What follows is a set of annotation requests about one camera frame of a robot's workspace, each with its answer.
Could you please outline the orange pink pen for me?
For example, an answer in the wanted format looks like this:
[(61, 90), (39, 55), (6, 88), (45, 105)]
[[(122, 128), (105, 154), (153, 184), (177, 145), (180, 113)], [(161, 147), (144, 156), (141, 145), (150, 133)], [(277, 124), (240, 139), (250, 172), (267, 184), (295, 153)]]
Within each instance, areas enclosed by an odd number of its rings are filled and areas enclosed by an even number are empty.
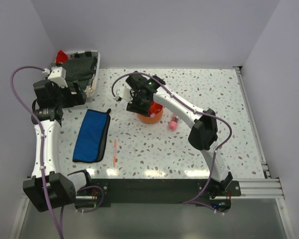
[(116, 167), (117, 160), (117, 140), (114, 141), (114, 155), (113, 155), (113, 167)]

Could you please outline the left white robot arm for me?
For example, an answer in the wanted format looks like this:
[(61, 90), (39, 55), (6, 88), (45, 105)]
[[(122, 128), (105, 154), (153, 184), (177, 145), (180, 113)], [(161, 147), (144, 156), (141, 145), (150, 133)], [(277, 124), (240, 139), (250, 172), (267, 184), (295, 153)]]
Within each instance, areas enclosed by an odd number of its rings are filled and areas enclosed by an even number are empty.
[(89, 195), (93, 183), (87, 170), (63, 173), (59, 161), (59, 135), (63, 108), (83, 105), (86, 94), (78, 82), (74, 89), (60, 87), (45, 79), (33, 84), (36, 99), (31, 106), (31, 121), (36, 135), (35, 165), (30, 179), (23, 182), (23, 191), (39, 212), (73, 204), (76, 194)]

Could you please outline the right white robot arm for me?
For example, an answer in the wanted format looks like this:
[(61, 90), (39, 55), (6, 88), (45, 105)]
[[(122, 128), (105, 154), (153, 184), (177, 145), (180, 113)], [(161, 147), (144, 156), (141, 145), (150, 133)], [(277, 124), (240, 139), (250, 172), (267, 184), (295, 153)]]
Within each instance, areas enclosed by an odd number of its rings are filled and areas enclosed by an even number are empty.
[[(213, 192), (219, 196), (228, 192), (233, 176), (224, 160), (216, 154), (232, 136), (230, 125), (218, 117), (214, 110), (203, 110), (189, 103), (157, 76), (132, 72), (127, 74), (126, 83), (132, 90), (128, 94), (127, 111), (148, 117), (151, 104), (158, 103), (179, 116), (190, 128), (190, 145), (202, 153), (209, 167), (209, 182), (212, 183)], [(217, 135), (219, 121), (229, 129), (227, 138), (221, 143), (218, 143)]]

